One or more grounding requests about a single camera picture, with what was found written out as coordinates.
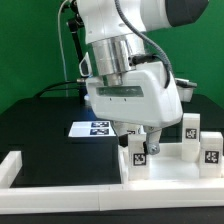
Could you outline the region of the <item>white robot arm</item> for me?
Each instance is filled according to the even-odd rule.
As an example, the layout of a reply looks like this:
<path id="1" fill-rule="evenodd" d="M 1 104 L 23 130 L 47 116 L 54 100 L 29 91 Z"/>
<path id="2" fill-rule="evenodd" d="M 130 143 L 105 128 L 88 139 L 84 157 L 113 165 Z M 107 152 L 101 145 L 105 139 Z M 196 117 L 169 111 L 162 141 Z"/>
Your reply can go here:
<path id="1" fill-rule="evenodd" d="M 197 21 L 209 0 L 77 0 L 98 75 L 86 80 L 95 115 L 144 127 L 148 154 L 182 106 L 172 65 L 144 33 Z"/>

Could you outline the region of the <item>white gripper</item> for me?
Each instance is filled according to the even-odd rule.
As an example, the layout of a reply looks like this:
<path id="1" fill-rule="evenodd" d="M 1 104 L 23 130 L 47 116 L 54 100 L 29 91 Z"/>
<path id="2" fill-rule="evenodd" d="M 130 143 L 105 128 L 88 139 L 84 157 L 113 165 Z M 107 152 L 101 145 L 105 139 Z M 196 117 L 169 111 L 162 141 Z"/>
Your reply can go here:
<path id="1" fill-rule="evenodd" d="M 126 125 L 122 123 L 126 122 L 144 125 L 146 140 L 143 147 L 147 155 L 160 152 L 161 128 L 178 123 L 183 114 L 175 80 L 170 77 L 165 88 L 166 80 L 161 61 L 137 65 L 135 70 L 123 75 L 121 86 L 105 86 L 100 76 L 86 80 L 95 115 L 114 121 L 120 146 L 128 145 Z"/>

